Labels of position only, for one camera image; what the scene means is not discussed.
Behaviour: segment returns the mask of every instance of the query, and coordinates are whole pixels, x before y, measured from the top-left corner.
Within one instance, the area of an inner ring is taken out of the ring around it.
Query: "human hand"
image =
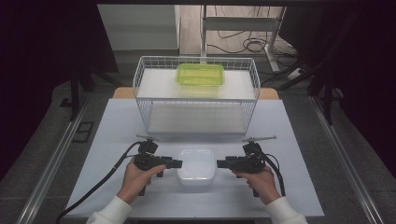
[[[126,166],[122,187],[117,193],[117,197],[126,203],[133,202],[140,190],[151,183],[151,176],[162,172],[165,168],[165,165],[159,165],[147,171],[142,171],[134,165],[134,159],[131,159]]]
[[[274,174],[269,166],[262,168],[258,174],[247,174],[233,171],[235,175],[244,177],[251,189],[255,189],[259,193],[260,200],[267,205],[280,198],[280,194],[276,190]]]

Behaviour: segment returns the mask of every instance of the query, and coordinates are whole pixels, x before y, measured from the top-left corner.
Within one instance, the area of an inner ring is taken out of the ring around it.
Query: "wooden edge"
[[[113,99],[134,99],[134,88],[119,87],[113,94]],[[279,100],[277,91],[272,88],[262,88],[260,90],[259,100]]]

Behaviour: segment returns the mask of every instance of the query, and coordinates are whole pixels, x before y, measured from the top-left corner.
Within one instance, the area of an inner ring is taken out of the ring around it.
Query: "white sleeve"
[[[273,224],[306,224],[303,214],[297,213],[285,197],[279,198],[266,206]]]
[[[104,209],[94,212],[88,218],[87,224],[122,224],[131,212],[131,205],[114,196],[113,200]]]

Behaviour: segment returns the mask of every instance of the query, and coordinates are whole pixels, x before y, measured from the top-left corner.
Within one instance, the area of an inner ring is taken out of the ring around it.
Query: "wire basket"
[[[220,64],[224,84],[215,89],[176,83],[182,63]],[[260,95],[253,59],[141,57],[134,75],[134,96],[146,131],[245,134]]]

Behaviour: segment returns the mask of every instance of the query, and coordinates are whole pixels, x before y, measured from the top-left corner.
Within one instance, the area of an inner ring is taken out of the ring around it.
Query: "yellow plastic container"
[[[177,67],[176,82],[187,97],[213,97],[224,84],[220,64],[182,63]]]

